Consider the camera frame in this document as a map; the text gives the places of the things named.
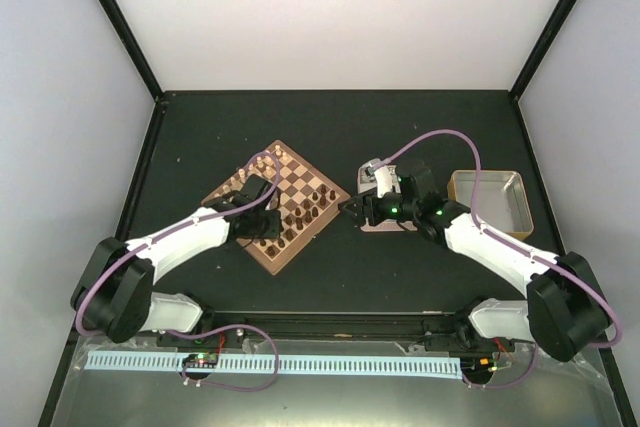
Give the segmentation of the pink metal tin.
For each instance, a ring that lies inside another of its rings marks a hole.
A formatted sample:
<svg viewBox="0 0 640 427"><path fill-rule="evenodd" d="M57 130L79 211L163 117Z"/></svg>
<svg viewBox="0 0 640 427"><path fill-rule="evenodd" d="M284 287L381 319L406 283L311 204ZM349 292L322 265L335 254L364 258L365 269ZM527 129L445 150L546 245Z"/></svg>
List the pink metal tin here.
<svg viewBox="0 0 640 427"><path fill-rule="evenodd" d="M374 170L373 167L381 162L380 158L371 159L362 164L357 172L357 192L365 194L363 205L366 214L363 232L401 232L407 227L399 224L397 213L389 206L382 212L380 201L386 193L399 194L400 185L395 174L395 165L386 165Z"/></svg>

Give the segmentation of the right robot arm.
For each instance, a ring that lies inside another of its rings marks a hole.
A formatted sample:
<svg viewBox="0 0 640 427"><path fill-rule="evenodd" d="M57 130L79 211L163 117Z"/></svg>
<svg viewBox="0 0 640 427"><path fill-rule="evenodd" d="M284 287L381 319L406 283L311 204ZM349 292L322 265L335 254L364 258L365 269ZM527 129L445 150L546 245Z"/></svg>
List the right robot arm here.
<svg viewBox="0 0 640 427"><path fill-rule="evenodd" d="M461 347L476 350L501 337L532 342L567 362L599 346L614 314L592 286L584 257L538 250L489 226L466 205L442 196L421 161L389 170L374 159L361 169L375 185L341 202L340 211L360 226L409 222L426 240L479 263L522 295L520 301L488 298L468 308L454 326Z"/></svg>

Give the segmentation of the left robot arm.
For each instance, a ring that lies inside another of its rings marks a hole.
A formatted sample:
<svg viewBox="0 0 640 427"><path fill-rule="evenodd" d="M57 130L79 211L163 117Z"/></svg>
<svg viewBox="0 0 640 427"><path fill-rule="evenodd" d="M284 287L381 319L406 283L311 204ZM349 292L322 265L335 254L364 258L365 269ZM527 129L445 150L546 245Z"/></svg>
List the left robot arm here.
<svg viewBox="0 0 640 427"><path fill-rule="evenodd" d="M280 212L269 207L276 181L256 175L238 191L206 202L185 219L127 242L108 237L95 247L72 297L76 331L115 343L146 331L170 332L193 346L214 335L213 319L186 294L155 290L164 276L197 255L237 239L279 236Z"/></svg>

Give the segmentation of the white chess pieces group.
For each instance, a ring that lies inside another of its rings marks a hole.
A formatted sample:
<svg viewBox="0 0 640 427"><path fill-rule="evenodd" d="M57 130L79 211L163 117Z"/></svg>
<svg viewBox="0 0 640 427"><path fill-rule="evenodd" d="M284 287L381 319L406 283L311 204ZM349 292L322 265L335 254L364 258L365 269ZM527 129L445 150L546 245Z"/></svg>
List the white chess pieces group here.
<svg viewBox="0 0 640 427"><path fill-rule="evenodd" d="M276 142L252 158L244 167L238 168L234 174L214 190L213 195L220 196L240 191L252 175L273 181L276 179L277 169L280 169L277 187L281 187L286 177L285 166L287 162L287 151L284 144Z"/></svg>

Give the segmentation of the wooden chess board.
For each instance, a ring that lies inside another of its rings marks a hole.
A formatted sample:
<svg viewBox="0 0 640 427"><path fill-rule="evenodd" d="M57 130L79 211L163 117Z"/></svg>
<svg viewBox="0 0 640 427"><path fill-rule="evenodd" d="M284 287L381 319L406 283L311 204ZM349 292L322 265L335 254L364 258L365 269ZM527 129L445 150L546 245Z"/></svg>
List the wooden chess board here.
<svg viewBox="0 0 640 427"><path fill-rule="evenodd" d="M277 237L251 235L239 244L275 275L338 215L349 194L283 141L273 141L266 151L281 166L278 190L269 204L280 212L281 232Z"/></svg>

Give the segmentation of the gold metal tin lid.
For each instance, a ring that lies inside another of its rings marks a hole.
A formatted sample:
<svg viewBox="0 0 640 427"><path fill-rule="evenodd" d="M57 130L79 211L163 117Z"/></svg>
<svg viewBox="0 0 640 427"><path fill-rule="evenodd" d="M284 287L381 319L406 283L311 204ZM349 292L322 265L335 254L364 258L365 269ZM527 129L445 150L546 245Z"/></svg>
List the gold metal tin lid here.
<svg viewBox="0 0 640 427"><path fill-rule="evenodd" d="M456 170L447 184L448 197L471 206L476 172ZM477 192L478 216L491 226L524 241L534 231L524 182L516 171L482 170Z"/></svg>

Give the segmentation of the black frame post left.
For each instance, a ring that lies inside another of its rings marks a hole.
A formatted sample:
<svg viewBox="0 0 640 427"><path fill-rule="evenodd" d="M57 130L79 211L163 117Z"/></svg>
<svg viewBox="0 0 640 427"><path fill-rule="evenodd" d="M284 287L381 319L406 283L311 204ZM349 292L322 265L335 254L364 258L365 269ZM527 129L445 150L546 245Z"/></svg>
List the black frame post left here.
<svg viewBox="0 0 640 427"><path fill-rule="evenodd" d="M164 91L154 75L142 48L140 47L122 9L120 8L118 1L98 0L98 2L111 23L121 44L125 48L149 94L154 101L157 101L163 96Z"/></svg>

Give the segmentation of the black frame post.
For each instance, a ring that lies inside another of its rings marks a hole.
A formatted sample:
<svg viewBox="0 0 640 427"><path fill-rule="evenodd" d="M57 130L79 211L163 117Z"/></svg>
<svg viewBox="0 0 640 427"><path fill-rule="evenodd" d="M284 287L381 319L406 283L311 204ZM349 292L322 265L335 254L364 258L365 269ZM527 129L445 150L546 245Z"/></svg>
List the black frame post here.
<svg viewBox="0 0 640 427"><path fill-rule="evenodd" d="M125 48L149 94L154 101L157 101L163 96L164 91L154 75L142 48L140 47L122 9L120 8L118 1L98 0L98 2L111 23L121 44Z"/></svg>
<svg viewBox="0 0 640 427"><path fill-rule="evenodd" d="M519 101L560 33L578 0L558 0L519 72L509 96Z"/></svg>

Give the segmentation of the black frame post right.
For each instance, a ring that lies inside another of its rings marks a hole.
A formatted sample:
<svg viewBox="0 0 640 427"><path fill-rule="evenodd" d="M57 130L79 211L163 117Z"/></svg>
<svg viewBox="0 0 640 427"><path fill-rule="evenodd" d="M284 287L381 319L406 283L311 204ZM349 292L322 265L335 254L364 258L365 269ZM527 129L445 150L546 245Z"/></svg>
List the black frame post right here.
<svg viewBox="0 0 640 427"><path fill-rule="evenodd" d="M578 0L558 0L519 72L509 96L519 101L560 33Z"/></svg>

